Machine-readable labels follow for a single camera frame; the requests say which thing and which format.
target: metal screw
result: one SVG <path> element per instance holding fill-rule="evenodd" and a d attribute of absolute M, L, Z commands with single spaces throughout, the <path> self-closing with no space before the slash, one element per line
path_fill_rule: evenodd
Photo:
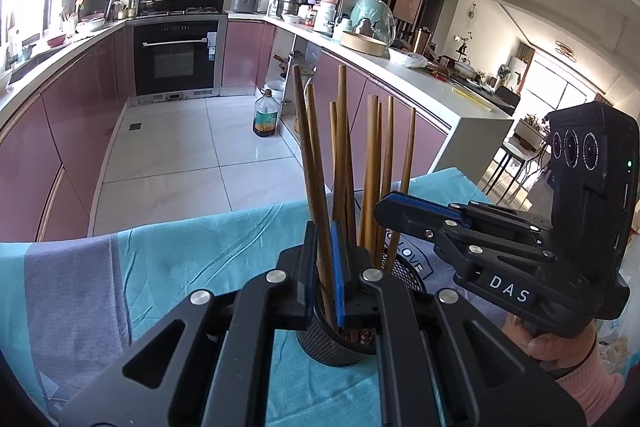
<path fill-rule="evenodd" d="M 443 304 L 455 304 L 458 302 L 458 292 L 449 288 L 444 288 L 438 293 L 438 299 Z"/>
<path fill-rule="evenodd" d="M 206 290 L 196 290 L 190 295 L 189 300 L 191 301 L 191 304 L 200 306 L 201 304 L 206 304 L 211 300 L 211 294 Z"/>
<path fill-rule="evenodd" d="M 282 270 L 271 270 L 270 272 L 267 272 L 267 282 L 270 283 L 278 283 L 278 282 L 282 282 L 287 278 L 287 272 L 282 271 Z"/>
<path fill-rule="evenodd" d="M 377 268 L 367 268 L 362 272 L 362 278 L 369 282 L 376 282 L 382 279 L 382 272 Z"/>

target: oven door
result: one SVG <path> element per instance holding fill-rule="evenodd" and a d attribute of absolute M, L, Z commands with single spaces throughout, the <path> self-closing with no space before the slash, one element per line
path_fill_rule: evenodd
<path fill-rule="evenodd" d="M 217 21 L 136 26 L 136 94 L 212 89 L 217 32 Z"/>

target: built-in oven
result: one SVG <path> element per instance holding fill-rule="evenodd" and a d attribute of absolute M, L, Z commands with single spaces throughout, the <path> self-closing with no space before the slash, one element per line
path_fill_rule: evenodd
<path fill-rule="evenodd" d="M 136 103 L 220 94 L 226 15 L 134 23 Z"/>

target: blue gripper pad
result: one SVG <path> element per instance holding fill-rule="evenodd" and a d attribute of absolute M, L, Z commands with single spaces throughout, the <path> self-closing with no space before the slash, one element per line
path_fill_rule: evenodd
<path fill-rule="evenodd" d="M 334 291 L 335 291 L 335 320 L 340 327 L 344 327 L 344 276 L 342 273 L 342 252 L 338 224 L 335 221 L 329 226 L 331 234 L 331 253 L 334 258 Z"/>
<path fill-rule="evenodd" d="M 416 198 L 414 196 L 409 196 L 407 194 L 401 194 L 399 192 L 392 192 L 388 196 L 385 197 L 385 200 L 397 203 L 401 206 L 410 206 L 412 208 L 416 208 L 418 210 L 423 210 L 430 214 L 434 214 L 435 216 L 441 217 L 444 219 L 452 219 L 457 223 L 460 223 L 462 227 L 466 229 L 470 229 L 471 226 L 465 223 L 462 214 L 460 212 L 449 208 L 448 206 L 443 206 L 441 204 L 433 203 L 432 201 L 421 200 L 420 198 Z"/>

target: gray towel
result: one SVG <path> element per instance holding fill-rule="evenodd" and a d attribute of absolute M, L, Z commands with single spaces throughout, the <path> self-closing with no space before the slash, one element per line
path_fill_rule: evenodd
<path fill-rule="evenodd" d="M 24 260 L 31 354 L 49 414 L 130 344 L 116 235 L 34 243 Z"/>

